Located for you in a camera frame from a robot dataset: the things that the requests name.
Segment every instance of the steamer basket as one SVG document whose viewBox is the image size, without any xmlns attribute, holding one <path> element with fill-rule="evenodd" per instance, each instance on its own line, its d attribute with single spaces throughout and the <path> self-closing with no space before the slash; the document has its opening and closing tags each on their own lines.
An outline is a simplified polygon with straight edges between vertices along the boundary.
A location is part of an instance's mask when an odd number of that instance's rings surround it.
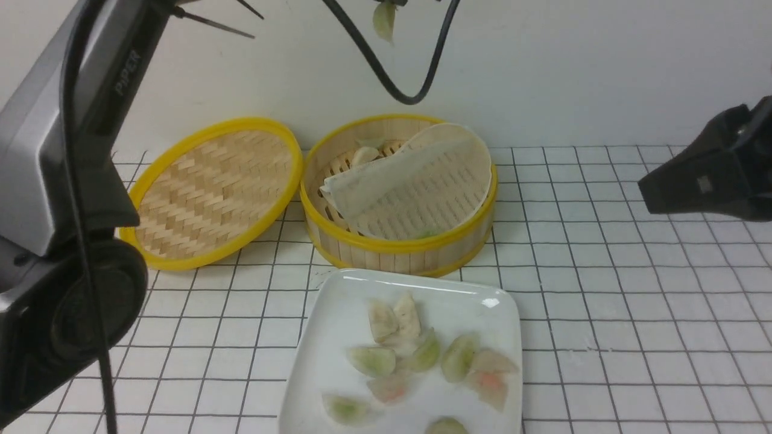
<svg viewBox="0 0 772 434">
<path fill-rule="evenodd" d="M 348 124 L 325 137 L 306 158 L 300 200 L 311 241 L 327 261 L 339 268 L 363 268 L 421 276 L 444 276 L 470 261 L 485 245 L 493 224 L 496 166 L 488 196 L 463 225 L 424 239 L 389 241 L 352 233 L 335 208 L 319 191 L 324 179 L 350 168 L 359 148 L 357 140 L 386 139 L 381 154 L 392 155 L 419 131 L 441 120 L 410 114 L 369 117 Z"/>
</svg>

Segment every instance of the black cable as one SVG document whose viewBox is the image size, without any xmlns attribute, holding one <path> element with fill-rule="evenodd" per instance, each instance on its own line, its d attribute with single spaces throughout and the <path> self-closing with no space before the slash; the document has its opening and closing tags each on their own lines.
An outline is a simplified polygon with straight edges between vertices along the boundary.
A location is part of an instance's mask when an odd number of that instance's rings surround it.
<svg viewBox="0 0 772 434">
<path fill-rule="evenodd" d="M 323 1 L 324 4 L 327 5 L 327 7 L 333 13 L 333 15 L 335 15 L 335 18 L 337 18 L 338 22 L 340 22 L 344 29 L 346 29 L 346 32 L 348 32 L 348 35 L 351 37 L 354 43 L 357 44 L 357 48 L 359 48 L 359 51 L 362 52 L 362 55 L 364 56 L 365 60 L 367 60 L 370 68 L 372 68 L 375 76 L 381 81 L 383 87 L 392 97 L 394 97 L 395 100 L 399 101 L 400 103 L 412 106 L 420 103 L 426 97 L 426 94 L 432 87 L 432 82 L 434 82 L 435 74 L 437 73 L 437 67 L 439 66 L 439 60 L 442 57 L 442 50 L 445 48 L 445 40 L 448 38 L 450 25 L 453 23 L 453 16 L 455 15 L 455 11 L 459 7 L 459 2 L 461 0 L 450 1 L 450 6 L 448 6 L 448 12 L 445 14 L 445 21 L 442 23 L 442 28 L 440 29 L 439 37 L 437 38 L 437 45 L 435 46 L 435 51 L 432 55 L 432 63 L 429 65 L 429 71 L 426 73 L 426 79 L 424 80 L 423 86 L 414 97 L 405 95 L 397 88 L 397 85 L 394 84 L 394 81 L 391 80 L 391 78 L 386 73 L 386 70 L 384 70 L 383 65 L 381 65 L 381 61 L 378 60 L 378 57 L 375 55 L 375 53 L 373 53 L 373 49 L 370 48 L 370 45 L 367 44 L 367 41 L 364 40 L 362 33 L 359 31 L 359 29 L 357 29 L 356 25 L 353 21 L 351 21 L 351 18 L 349 18 L 348 14 L 343 10 L 343 8 L 340 7 L 340 4 L 337 2 L 337 0 Z"/>
<path fill-rule="evenodd" d="M 105 0 L 87 0 L 78 15 L 73 32 L 69 36 L 67 48 L 62 62 L 62 76 L 59 84 L 59 117 L 62 124 L 62 141 L 64 147 L 64 169 L 67 175 L 67 187 L 69 200 L 73 206 L 73 221 L 75 233 L 80 251 L 81 266 L 83 268 L 83 280 L 86 286 L 86 294 L 91 301 L 91 316 L 93 327 L 96 331 L 97 358 L 99 360 L 100 375 L 102 377 L 102 393 L 104 396 L 105 418 L 108 434 L 117 434 L 117 420 L 115 412 L 115 394 L 113 393 L 113 375 L 110 369 L 110 352 L 107 345 L 103 312 L 99 291 L 94 285 L 93 267 L 91 261 L 91 248 L 86 229 L 86 217 L 83 211 L 83 198 L 80 194 L 80 183 L 76 170 L 75 143 L 76 123 L 73 94 L 75 84 L 80 72 L 80 64 L 86 53 L 89 36 L 97 20 Z"/>
</svg>

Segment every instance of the white tile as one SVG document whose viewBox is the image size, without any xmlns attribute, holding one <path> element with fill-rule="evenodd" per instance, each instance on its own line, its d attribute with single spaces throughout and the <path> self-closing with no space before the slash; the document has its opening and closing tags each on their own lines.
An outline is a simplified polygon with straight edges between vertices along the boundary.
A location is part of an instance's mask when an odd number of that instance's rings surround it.
<svg viewBox="0 0 772 434">
<path fill-rule="evenodd" d="M 161 380 L 151 413 L 192 415 L 199 390 L 201 380 Z"/>
<path fill-rule="evenodd" d="M 295 347 L 300 320 L 266 318 L 260 326 L 260 347 Z"/>
<path fill-rule="evenodd" d="M 512 192 L 513 194 L 508 197 L 502 197 L 501 194 L 504 192 L 507 192 L 506 189 L 499 190 L 499 200 L 520 200 L 522 197 L 522 200 L 524 202 L 528 201 L 535 201 L 535 202 L 551 202 L 555 200 L 555 193 L 552 190 L 552 184 L 549 182 L 520 182 L 520 194 L 517 194 L 517 189 L 512 188 L 508 191 Z"/>
<path fill-rule="evenodd" d="M 683 345 L 674 323 L 637 323 L 644 351 L 681 351 Z"/>
<path fill-rule="evenodd" d="M 640 351 L 638 336 L 632 323 L 629 322 L 601 322 L 595 323 L 595 335 L 598 337 L 598 346 L 601 350 L 609 351 Z"/>
<path fill-rule="evenodd" d="M 605 147 L 577 147 L 577 156 L 582 164 L 610 163 Z"/>
<path fill-rule="evenodd" d="M 645 242 L 678 242 L 676 231 L 670 223 L 639 222 L 638 230 Z"/>
<path fill-rule="evenodd" d="M 524 419 L 565 419 L 563 389 L 559 385 L 523 386 Z"/>
<path fill-rule="evenodd" d="M 657 386 L 665 417 L 671 420 L 709 421 L 710 410 L 697 386 Z"/>
<path fill-rule="evenodd" d="M 583 182 L 552 184 L 558 202 L 589 202 L 590 193 Z"/>
<path fill-rule="evenodd" d="M 558 351 L 560 373 L 566 383 L 605 383 L 601 356 L 597 351 Z"/>
<path fill-rule="evenodd" d="M 552 337 L 546 321 L 521 321 L 523 350 L 551 350 Z"/>
<path fill-rule="evenodd" d="M 233 290 L 267 290 L 271 280 L 271 266 L 239 266 L 233 277 Z"/>
<path fill-rule="evenodd" d="M 732 270 L 727 270 L 726 279 L 734 278 Z M 770 268 L 735 268 L 743 289 L 748 292 L 772 292 L 772 269 Z"/>
<path fill-rule="evenodd" d="M 699 380 L 708 385 L 738 385 L 743 383 L 740 371 L 727 353 L 692 353 L 692 363 Z"/>
<path fill-rule="evenodd" d="M 574 266 L 568 244 L 533 244 L 538 266 Z"/>
<path fill-rule="evenodd" d="M 525 207 L 525 216 L 530 222 L 560 221 L 560 213 L 555 202 L 524 202 L 523 206 Z"/>
<path fill-rule="evenodd" d="M 590 202 L 561 202 L 560 215 L 564 222 L 596 222 L 595 209 Z"/>
<path fill-rule="evenodd" d="M 276 252 L 276 263 L 308 264 L 311 262 L 312 253 L 313 244 L 310 242 L 280 242 L 279 250 Z"/>
<path fill-rule="evenodd" d="M 529 242 L 528 226 L 520 222 L 495 222 L 493 234 L 496 242 Z"/>
<path fill-rule="evenodd" d="M 573 267 L 540 267 L 541 286 L 544 291 L 578 293 L 581 291 L 576 269 Z"/>
<path fill-rule="evenodd" d="M 719 243 L 753 242 L 742 222 L 710 222 L 708 225 Z"/>
<path fill-rule="evenodd" d="M 550 164 L 552 182 L 581 182 L 584 179 L 579 164 Z"/>
<path fill-rule="evenodd" d="M 546 147 L 544 154 L 548 164 L 576 164 L 577 154 L 572 147 Z"/>
<path fill-rule="evenodd" d="M 490 157 L 493 160 L 494 164 L 499 165 L 512 165 L 514 164 L 512 161 L 512 148 L 509 147 L 502 147 L 502 148 L 491 148 L 489 149 Z"/>
<path fill-rule="evenodd" d="M 250 381 L 243 414 L 278 415 L 285 390 L 284 381 Z"/>
<path fill-rule="evenodd" d="M 547 351 L 524 351 L 523 375 L 523 381 L 528 383 L 560 383 L 555 354 Z"/>
<path fill-rule="evenodd" d="M 770 351 L 769 340 L 764 329 L 757 322 L 719 323 L 726 342 L 732 351 Z"/>
<path fill-rule="evenodd" d="M 253 348 L 259 327 L 257 318 L 222 318 L 215 346 Z"/>
<path fill-rule="evenodd" d="M 225 306 L 225 291 L 191 291 L 185 317 L 220 317 Z"/>
<path fill-rule="evenodd" d="M 277 265 L 273 267 L 271 290 L 305 290 L 310 265 Z"/>
<path fill-rule="evenodd" d="M 603 222 L 601 228 L 606 242 L 641 242 L 638 227 L 633 222 Z"/>
<path fill-rule="evenodd" d="M 719 434 L 713 422 L 670 422 L 670 432 L 671 434 Z"/>
<path fill-rule="evenodd" d="M 98 415 L 57 415 L 49 434 L 70 434 L 71 432 L 93 432 L 99 422 Z"/>
<path fill-rule="evenodd" d="M 239 434 L 279 434 L 279 423 L 276 418 L 242 417 L 239 424 Z"/>
<path fill-rule="evenodd" d="M 681 242 L 716 242 L 705 222 L 674 222 L 673 226 Z"/>
<path fill-rule="evenodd" d="M 300 291 L 269 291 L 266 301 L 267 317 L 302 317 L 306 294 Z"/>
<path fill-rule="evenodd" d="M 678 329 L 683 337 L 683 343 L 689 351 L 723 351 L 727 349 L 716 323 L 680 321 L 678 322 Z"/>
<path fill-rule="evenodd" d="M 204 380 L 197 414 L 238 415 L 241 412 L 246 381 Z"/>
<path fill-rule="evenodd" d="M 572 419 L 616 419 L 607 386 L 567 385 L 566 397 Z"/>
<path fill-rule="evenodd" d="M 689 266 L 680 244 L 646 244 L 652 263 L 660 266 Z"/>
<path fill-rule="evenodd" d="M 617 182 L 590 182 L 587 189 L 593 202 L 625 200 L 625 194 Z"/>
<path fill-rule="evenodd" d="M 275 241 L 260 241 L 247 244 L 239 256 L 239 265 L 266 265 L 273 264 L 278 243 Z"/>
<path fill-rule="evenodd" d="M 614 164 L 614 170 L 617 172 L 619 181 L 638 182 L 648 173 L 643 164 Z"/>
<path fill-rule="evenodd" d="M 54 415 L 24 414 L 4 429 L 4 434 L 46 434 Z"/>
<path fill-rule="evenodd" d="M 626 294 L 633 320 L 671 320 L 672 315 L 660 293 Z"/>
<path fill-rule="evenodd" d="M 722 244 L 721 250 L 731 266 L 767 266 L 767 260 L 754 244 Z"/>
<path fill-rule="evenodd" d="M 686 353 L 647 353 L 648 367 L 654 383 L 694 385 L 697 377 Z"/>
<path fill-rule="evenodd" d="M 685 244 L 683 249 L 693 266 L 725 266 L 721 248 L 715 244 Z"/>
<path fill-rule="evenodd" d="M 574 243 L 604 242 L 601 227 L 595 222 L 566 222 L 564 223 L 568 241 Z"/>
<path fill-rule="evenodd" d="M 581 171 L 586 182 L 617 181 L 617 175 L 610 164 L 582 164 Z"/>
<path fill-rule="evenodd" d="M 772 420 L 772 387 L 752 387 L 750 394 L 759 405 L 762 417 Z"/>
<path fill-rule="evenodd" d="M 520 318 L 524 320 L 547 319 L 541 293 L 511 293 L 510 295 L 515 299 Z"/>
<path fill-rule="evenodd" d="M 652 386 L 611 386 L 619 419 L 662 420 L 662 410 Z"/>
<path fill-rule="evenodd" d="M 631 222 L 633 220 L 627 202 L 595 202 L 594 205 L 599 222 Z"/>
<path fill-rule="evenodd" d="M 499 273 L 494 266 L 465 266 L 461 269 L 461 278 L 464 282 L 478 283 L 494 288 L 501 287 Z"/>
<path fill-rule="evenodd" d="M 652 260 L 643 244 L 609 244 L 615 266 L 650 266 Z"/>
<path fill-rule="evenodd" d="M 611 266 L 605 244 L 571 244 L 576 266 Z"/>
<path fill-rule="evenodd" d="M 585 292 L 618 293 L 621 291 L 613 268 L 577 268 Z"/>
<path fill-rule="evenodd" d="M 177 322 L 177 318 L 142 318 L 132 344 L 167 347 L 174 337 Z"/>
<path fill-rule="evenodd" d="M 587 309 L 580 293 L 545 293 L 547 312 L 553 320 L 586 320 Z"/>
<path fill-rule="evenodd" d="M 119 413 L 145 413 L 158 380 L 124 380 L 115 382 L 115 406 Z"/>
<path fill-rule="evenodd" d="M 499 176 L 499 183 L 517 182 L 517 172 L 514 166 L 498 166 L 496 174 Z"/>
<path fill-rule="evenodd" d="M 772 321 L 772 293 L 752 293 L 748 298 L 760 320 Z"/>
<path fill-rule="evenodd" d="M 209 360 L 209 348 L 172 348 L 163 378 L 201 378 Z"/>
<path fill-rule="evenodd" d="M 540 147 L 513 147 L 512 156 L 515 165 L 544 164 L 544 151 Z"/>
<path fill-rule="evenodd" d="M 750 309 L 745 294 L 710 293 L 708 303 L 717 320 L 755 320 L 756 315 Z"/>
<path fill-rule="evenodd" d="M 660 292 L 657 274 L 651 268 L 617 268 L 624 293 Z"/>
<path fill-rule="evenodd" d="M 238 417 L 196 416 L 193 419 L 193 426 L 191 427 L 190 434 L 212 434 L 213 432 L 220 432 L 221 434 L 235 433 L 238 424 Z"/>
<path fill-rule="evenodd" d="M 746 388 L 706 386 L 703 389 L 708 398 L 708 404 L 713 410 L 713 417 L 717 421 L 760 420 L 759 413 Z"/>
<path fill-rule="evenodd" d="M 212 346 L 219 322 L 218 318 L 182 318 L 174 346 Z"/>
<path fill-rule="evenodd" d="M 191 416 L 152 415 L 147 418 L 143 434 L 185 434 L 190 429 Z"/>
<path fill-rule="evenodd" d="M 668 293 L 665 295 L 670 309 L 673 312 L 673 319 L 676 320 L 712 320 L 713 313 L 710 311 L 705 296 L 701 293 Z"/>
<path fill-rule="evenodd" d="M 231 287 L 234 266 L 205 266 L 198 269 L 193 289 L 195 290 L 227 290 Z"/>
<path fill-rule="evenodd" d="M 286 380 L 290 377 L 295 349 L 257 348 L 252 363 L 252 379 Z"/>
<path fill-rule="evenodd" d="M 206 378 L 238 379 L 249 377 L 252 348 L 215 348 L 206 370 Z"/>
<path fill-rule="evenodd" d="M 734 293 L 743 290 L 731 268 L 696 268 L 695 272 L 706 293 Z"/>
<path fill-rule="evenodd" d="M 550 321 L 555 348 L 558 350 L 587 350 L 596 348 L 589 322 Z"/>
<path fill-rule="evenodd" d="M 496 254 L 501 266 L 534 265 L 533 248 L 530 244 L 499 244 Z"/>
<path fill-rule="evenodd" d="M 772 386 L 772 354 L 738 353 L 734 357 L 748 384 Z"/>
<path fill-rule="evenodd" d="M 609 383 L 651 384 L 643 353 L 603 353 Z"/>
<path fill-rule="evenodd" d="M 525 211 L 519 202 L 498 202 L 493 210 L 493 220 L 496 222 L 524 222 Z"/>
<path fill-rule="evenodd" d="M 535 266 L 500 267 L 501 286 L 507 291 L 539 291 L 539 274 Z"/>
<path fill-rule="evenodd" d="M 158 378 L 168 353 L 168 348 L 129 348 L 118 375 L 122 378 Z"/>
<path fill-rule="evenodd" d="M 531 242 L 566 242 L 563 223 L 560 222 L 530 222 L 528 231 Z"/>
<path fill-rule="evenodd" d="M 149 317 L 179 317 L 187 297 L 185 291 L 153 290 L 142 314 Z"/>
<path fill-rule="evenodd" d="M 616 293 L 586 293 L 584 299 L 593 320 L 630 320 L 625 298 Z"/>
</svg>

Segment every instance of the white plate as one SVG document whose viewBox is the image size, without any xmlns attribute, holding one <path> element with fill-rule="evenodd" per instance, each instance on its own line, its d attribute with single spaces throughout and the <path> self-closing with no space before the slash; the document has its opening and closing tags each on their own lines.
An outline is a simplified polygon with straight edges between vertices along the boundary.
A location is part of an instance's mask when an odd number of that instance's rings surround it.
<svg viewBox="0 0 772 434">
<path fill-rule="evenodd" d="M 404 276 L 367 270 L 330 274 L 317 298 L 298 347 L 287 384 L 279 434 L 423 434 L 434 420 L 451 416 L 469 434 L 518 434 L 523 402 L 523 377 L 511 375 L 503 413 L 481 403 L 462 385 L 450 385 L 439 367 L 423 375 L 415 390 L 397 405 L 384 407 L 367 389 L 367 378 L 346 359 L 348 348 L 373 345 L 367 306 L 370 300 L 394 305 L 406 291 L 413 293 L 424 328 L 435 328 L 443 350 L 458 335 L 477 331 L 482 346 L 505 354 L 523 366 L 520 316 L 506 292 L 471 283 Z M 378 411 L 365 426 L 344 427 L 324 411 L 323 394 L 366 399 Z"/>
</svg>

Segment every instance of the woven bamboo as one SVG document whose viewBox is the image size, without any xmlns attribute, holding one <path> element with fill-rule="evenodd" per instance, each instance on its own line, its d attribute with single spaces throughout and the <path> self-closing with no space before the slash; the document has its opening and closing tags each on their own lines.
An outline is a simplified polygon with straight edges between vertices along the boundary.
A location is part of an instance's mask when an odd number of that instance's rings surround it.
<svg viewBox="0 0 772 434">
<path fill-rule="evenodd" d="M 259 129 L 218 134 L 169 161 L 135 196 L 134 243 L 153 266 L 183 269 L 221 259 L 276 218 L 296 188 L 300 150 Z M 204 258 L 191 262 L 192 259 Z"/>
<path fill-rule="evenodd" d="M 437 236 L 407 241 L 371 239 L 352 233 L 348 224 L 327 203 L 319 187 L 324 179 L 350 168 L 357 141 L 382 137 L 382 155 L 396 152 L 419 131 L 440 120 L 412 115 L 387 115 L 360 120 L 333 132 L 309 153 L 300 198 L 310 238 L 333 265 L 424 276 L 442 276 L 470 261 L 484 246 L 493 223 L 496 169 L 488 197 L 466 223 Z"/>
</svg>

